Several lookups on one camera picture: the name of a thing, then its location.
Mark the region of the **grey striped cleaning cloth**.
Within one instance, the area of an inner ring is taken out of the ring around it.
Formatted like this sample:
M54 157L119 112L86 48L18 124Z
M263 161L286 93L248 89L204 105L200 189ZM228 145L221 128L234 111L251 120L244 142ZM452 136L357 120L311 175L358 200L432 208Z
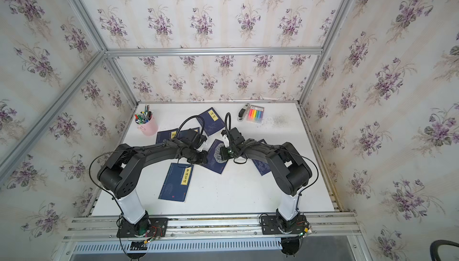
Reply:
M211 157L211 166L213 167L225 166L227 163L227 161L222 158L221 147L216 147Z

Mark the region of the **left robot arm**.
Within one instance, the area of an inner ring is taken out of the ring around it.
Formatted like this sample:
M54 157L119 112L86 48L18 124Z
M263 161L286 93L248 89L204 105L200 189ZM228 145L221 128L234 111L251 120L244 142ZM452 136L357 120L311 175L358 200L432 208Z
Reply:
M189 164L202 165L208 161L208 152L180 141L143 147L122 144L99 170L97 180L115 198L124 220L137 225L147 214L136 192L142 170L152 164L181 158Z

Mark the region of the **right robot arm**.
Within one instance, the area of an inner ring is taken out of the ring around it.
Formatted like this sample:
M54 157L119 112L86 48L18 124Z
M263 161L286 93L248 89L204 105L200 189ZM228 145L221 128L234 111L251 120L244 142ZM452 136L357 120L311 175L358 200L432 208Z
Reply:
M276 218L283 231L289 231L300 215L300 193L310 186L313 172L310 159L301 156L293 144L268 145L249 139L239 145L224 146L219 150L224 161L229 159L253 159L268 164L276 185L283 192L276 210Z

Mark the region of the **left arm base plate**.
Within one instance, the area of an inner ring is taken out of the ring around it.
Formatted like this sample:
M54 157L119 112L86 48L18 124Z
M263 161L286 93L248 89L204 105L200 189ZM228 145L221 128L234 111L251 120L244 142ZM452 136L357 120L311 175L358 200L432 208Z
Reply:
M164 237L168 222L168 218L143 218L134 225L121 217L117 222L117 238Z

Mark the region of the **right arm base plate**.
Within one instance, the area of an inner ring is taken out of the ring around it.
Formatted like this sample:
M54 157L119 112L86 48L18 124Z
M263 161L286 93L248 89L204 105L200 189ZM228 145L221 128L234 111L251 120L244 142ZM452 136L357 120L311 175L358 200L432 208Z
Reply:
M310 223L303 214L297 214L292 220L286 221L281 215L263 213L258 221L263 235L300 235L310 230Z

